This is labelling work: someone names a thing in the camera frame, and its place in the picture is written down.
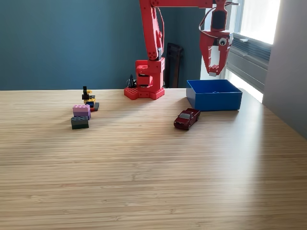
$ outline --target car windshield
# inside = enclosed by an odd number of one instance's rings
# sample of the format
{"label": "car windshield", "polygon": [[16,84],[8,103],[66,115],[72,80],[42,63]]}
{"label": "car windshield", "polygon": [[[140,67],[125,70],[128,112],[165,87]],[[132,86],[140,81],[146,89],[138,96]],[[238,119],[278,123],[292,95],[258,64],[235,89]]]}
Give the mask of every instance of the car windshield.
{"label": "car windshield", "polygon": [[180,118],[183,118],[183,119],[188,119],[188,120],[189,120],[189,119],[190,119],[190,114],[184,114],[184,113],[182,113],[182,114],[179,115],[179,117],[180,117]]}

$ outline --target white wall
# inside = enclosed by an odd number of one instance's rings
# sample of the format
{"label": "white wall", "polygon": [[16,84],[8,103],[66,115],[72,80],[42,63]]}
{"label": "white wall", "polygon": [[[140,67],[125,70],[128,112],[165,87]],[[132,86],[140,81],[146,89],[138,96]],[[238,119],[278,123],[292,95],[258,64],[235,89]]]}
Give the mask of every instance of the white wall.
{"label": "white wall", "polygon": [[307,138],[307,0],[282,0],[263,104]]}

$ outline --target yellow lego piece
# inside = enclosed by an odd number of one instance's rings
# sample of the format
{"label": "yellow lego piece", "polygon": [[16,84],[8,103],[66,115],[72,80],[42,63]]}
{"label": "yellow lego piece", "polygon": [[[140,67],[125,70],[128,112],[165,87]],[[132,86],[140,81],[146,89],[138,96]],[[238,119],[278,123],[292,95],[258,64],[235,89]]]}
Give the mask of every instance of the yellow lego piece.
{"label": "yellow lego piece", "polygon": [[94,102],[95,103],[96,102],[96,98],[93,98],[93,99],[90,99],[90,100],[84,100],[84,104],[87,103],[87,102]]}

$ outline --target blue wall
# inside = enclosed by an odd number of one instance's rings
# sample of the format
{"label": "blue wall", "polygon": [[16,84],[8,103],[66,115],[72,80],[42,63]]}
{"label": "blue wall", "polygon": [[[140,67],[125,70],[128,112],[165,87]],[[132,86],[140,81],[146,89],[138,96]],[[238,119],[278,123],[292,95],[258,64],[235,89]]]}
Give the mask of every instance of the blue wall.
{"label": "blue wall", "polygon": [[[185,49],[185,87],[200,75],[203,11],[162,13],[165,45]],[[0,0],[0,90],[124,88],[137,59],[147,59],[138,0]]]}

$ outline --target red plastic part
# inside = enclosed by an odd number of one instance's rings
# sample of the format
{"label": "red plastic part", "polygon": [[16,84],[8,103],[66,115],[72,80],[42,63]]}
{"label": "red plastic part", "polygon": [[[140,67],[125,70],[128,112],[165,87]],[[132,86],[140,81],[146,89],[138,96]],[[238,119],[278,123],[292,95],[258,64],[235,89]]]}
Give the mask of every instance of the red plastic part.
{"label": "red plastic part", "polygon": [[165,90],[162,88],[158,92],[139,92],[137,88],[125,88],[124,94],[131,100],[136,100],[138,98],[151,98],[157,100],[158,98],[164,96]]}
{"label": "red plastic part", "polygon": [[137,87],[125,88],[124,94],[131,100],[151,98],[157,100],[165,94],[163,88],[163,71],[165,58],[160,61],[138,60],[135,62]]}
{"label": "red plastic part", "polygon": [[151,0],[155,7],[199,7],[212,8],[213,0]]}
{"label": "red plastic part", "polygon": [[209,37],[203,33],[201,33],[201,53],[203,60],[205,62],[205,66],[207,69],[207,72],[215,73],[216,75],[220,75],[221,71],[226,65],[229,49],[231,47],[230,41],[229,41],[229,32],[213,32],[213,31],[206,31],[207,34],[211,36],[218,37],[218,42],[220,39],[225,39],[226,43],[224,46],[219,44],[219,51],[220,51],[220,60],[219,65],[213,65],[211,66],[211,50],[212,46],[214,44],[215,38]]}
{"label": "red plastic part", "polygon": [[[165,59],[160,58],[164,51],[164,22],[163,34],[160,31],[157,20],[157,7],[199,7],[199,8],[212,8],[213,3],[216,3],[216,9],[214,11],[224,12],[226,0],[140,0],[140,7],[142,12],[142,22],[144,29],[144,38],[146,44],[146,50],[149,60],[136,61],[136,76],[137,76],[137,88],[126,88],[124,93],[132,100],[137,98],[152,98],[158,99],[165,94],[163,89],[163,71],[165,69]],[[201,33],[201,52],[206,65],[206,69],[209,72],[219,75],[222,69],[226,65],[226,59],[228,56],[229,47],[229,33],[222,32],[226,27],[226,19],[222,26],[218,30],[212,29],[207,34]],[[221,38],[226,39],[223,45],[219,44],[220,50],[220,62],[218,66],[211,66],[211,47],[216,44]]]}
{"label": "red plastic part", "polygon": [[159,55],[158,48],[162,49],[162,53],[164,49],[156,8],[152,7],[150,0],[140,0],[140,7],[147,55],[149,60],[156,60]]}
{"label": "red plastic part", "polygon": [[137,88],[125,88],[124,94],[131,100],[136,100],[139,98],[139,91]]}

